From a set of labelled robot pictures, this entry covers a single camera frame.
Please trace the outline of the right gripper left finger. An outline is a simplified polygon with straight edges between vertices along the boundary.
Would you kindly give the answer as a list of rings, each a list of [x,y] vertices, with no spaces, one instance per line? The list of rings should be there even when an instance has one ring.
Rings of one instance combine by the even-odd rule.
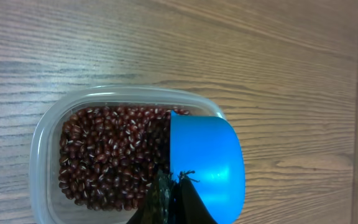
[[[172,173],[157,172],[146,197],[127,224],[169,224],[173,223],[174,196],[176,182]]]

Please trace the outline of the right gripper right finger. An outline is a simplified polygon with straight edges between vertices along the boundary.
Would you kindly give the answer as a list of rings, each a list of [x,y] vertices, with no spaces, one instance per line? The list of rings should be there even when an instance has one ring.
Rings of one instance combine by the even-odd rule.
[[[208,212],[201,197],[196,191],[190,174],[195,171],[182,171],[175,187],[175,223],[178,224],[217,224]]]

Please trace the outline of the blue plastic measuring scoop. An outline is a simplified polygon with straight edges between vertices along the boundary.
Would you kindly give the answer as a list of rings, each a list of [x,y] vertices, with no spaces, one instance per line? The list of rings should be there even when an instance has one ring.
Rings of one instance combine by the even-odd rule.
[[[241,214],[246,175],[241,145],[233,127],[220,115],[171,114],[170,171],[190,178],[217,223],[233,223]]]

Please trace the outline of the red adzuki beans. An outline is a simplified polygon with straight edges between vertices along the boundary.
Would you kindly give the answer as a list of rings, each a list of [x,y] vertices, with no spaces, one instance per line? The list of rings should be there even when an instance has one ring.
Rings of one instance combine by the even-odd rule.
[[[170,172],[172,113],[160,106],[89,106],[62,125],[58,186],[76,205],[118,211],[140,207],[159,172]]]

